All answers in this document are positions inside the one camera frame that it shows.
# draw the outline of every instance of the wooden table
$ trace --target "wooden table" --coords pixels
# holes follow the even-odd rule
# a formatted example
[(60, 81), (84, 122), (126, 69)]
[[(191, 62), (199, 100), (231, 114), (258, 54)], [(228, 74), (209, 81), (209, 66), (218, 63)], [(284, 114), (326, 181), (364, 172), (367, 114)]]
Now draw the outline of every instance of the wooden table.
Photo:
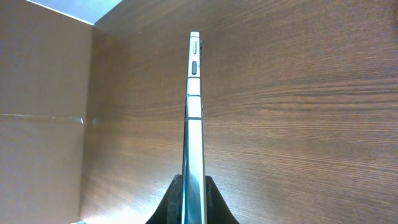
[(397, 20), (395, 0), (124, 0), (93, 34), (81, 217), (144, 223), (181, 173), (199, 31), (206, 174), (239, 222), (397, 223)]

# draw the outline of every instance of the white smartphone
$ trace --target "white smartphone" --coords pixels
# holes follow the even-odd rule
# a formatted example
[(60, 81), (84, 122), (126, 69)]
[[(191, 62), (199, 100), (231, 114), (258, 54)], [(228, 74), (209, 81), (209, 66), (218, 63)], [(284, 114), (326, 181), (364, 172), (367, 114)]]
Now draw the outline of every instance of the white smartphone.
[(201, 48), (199, 32), (191, 32), (185, 102), (182, 224), (207, 223), (200, 76)]

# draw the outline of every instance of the wood grain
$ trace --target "wood grain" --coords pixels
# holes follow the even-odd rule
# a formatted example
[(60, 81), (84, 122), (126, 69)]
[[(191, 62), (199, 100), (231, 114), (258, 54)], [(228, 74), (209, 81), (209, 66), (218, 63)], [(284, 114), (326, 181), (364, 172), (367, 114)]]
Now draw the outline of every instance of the wood grain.
[(95, 24), (82, 218), (181, 173), (190, 31), (206, 174), (241, 223), (396, 223), (398, 2), (124, 0)]

